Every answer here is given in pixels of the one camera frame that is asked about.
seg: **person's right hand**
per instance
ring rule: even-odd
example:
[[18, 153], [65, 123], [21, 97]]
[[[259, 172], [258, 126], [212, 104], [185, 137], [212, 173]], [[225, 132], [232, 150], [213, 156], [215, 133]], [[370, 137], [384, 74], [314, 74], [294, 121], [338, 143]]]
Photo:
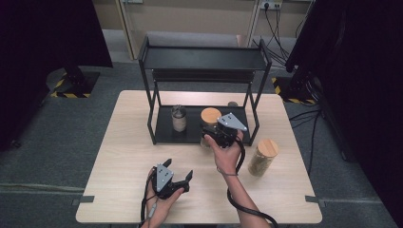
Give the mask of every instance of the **person's right hand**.
[[[214, 160], [222, 174], [236, 174], [236, 166], [240, 157], [240, 146], [234, 142], [230, 147], [221, 148], [209, 135], [204, 135], [205, 140], [214, 151]], [[238, 131], [238, 138], [242, 141], [243, 133]]]

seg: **wooden lid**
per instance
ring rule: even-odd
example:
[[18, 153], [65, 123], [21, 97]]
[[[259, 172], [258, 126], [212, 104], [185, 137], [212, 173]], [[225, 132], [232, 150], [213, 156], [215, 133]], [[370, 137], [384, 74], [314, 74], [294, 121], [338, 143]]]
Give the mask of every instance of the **wooden lid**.
[[261, 140], [258, 144], [258, 151], [266, 157], [275, 157], [278, 154], [278, 145], [269, 139]]
[[207, 107], [201, 112], [201, 119], [206, 124], [216, 124], [221, 112], [214, 107]]

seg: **hand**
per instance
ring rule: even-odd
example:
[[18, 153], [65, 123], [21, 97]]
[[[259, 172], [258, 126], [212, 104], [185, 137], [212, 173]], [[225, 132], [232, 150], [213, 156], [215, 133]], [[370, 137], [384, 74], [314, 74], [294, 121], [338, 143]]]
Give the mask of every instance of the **hand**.
[[160, 225], [163, 224], [163, 222], [168, 217], [169, 210], [171, 209], [174, 202], [183, 193], [183, 190], [184, 190], [183, 188], [178, 189], [168, 199], [158, 199], [154, 190], [152, 189], [151, 183], [148, 184], [147, 198], [152, 199], [148, 200], [146, 203], [147, 218], [155, 202], [157, 202], [157, 207], [155, 208], [154, 214], [152, 215], [151, 219], [147, 220], [142, 227], [160, 227]]
[[[242, 141], [243, 133], [238, 131], [238, 138]], [[217, 168], [225, 174], [235, 174], [238, 158], [240, 157], [240, 146], [234, 142], [230, 147], [221, 148], [209, 135], [204, 135], [204, 139], [210, 144], [214, 151], [214, 160]]]

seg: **bracelet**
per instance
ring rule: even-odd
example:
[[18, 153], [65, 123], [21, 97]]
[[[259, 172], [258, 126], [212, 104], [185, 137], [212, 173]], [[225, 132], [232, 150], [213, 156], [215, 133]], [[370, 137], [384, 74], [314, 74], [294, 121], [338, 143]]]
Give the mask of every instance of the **bracelet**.
[[238, 173], [236, 173], [236, 174], [227, 174], [227, 173], [221, 172], [218, 167], [217, 167], [217, 171], [219, 171], [219, 173], [223, 174], [224, 176], [237, 176], [238, 175]]

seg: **person's left hand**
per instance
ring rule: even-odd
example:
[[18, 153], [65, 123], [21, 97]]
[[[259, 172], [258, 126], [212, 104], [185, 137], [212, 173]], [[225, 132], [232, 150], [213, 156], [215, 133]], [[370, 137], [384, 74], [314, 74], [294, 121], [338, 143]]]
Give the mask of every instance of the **person's left hand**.
[[181, 196], [184, 189], [180, 188], [172, 196], [168, 199], [159, 199], [156, 195], [154, 190], [152, 189], [151, 184], [148, 184], [147, 188], [147, 198], [150, 199], [146, 203], [147, 209], [147, 217], [151, 211], [152, 206], [155, 202], [157, 202], [157, 207], [155, 208], [154, 214], [152, 217], [147, 220], [142, 227], [160, 227], [161, 224], [166, 220], [169, 214], [169, 210], [171, 209], [174, 202]]

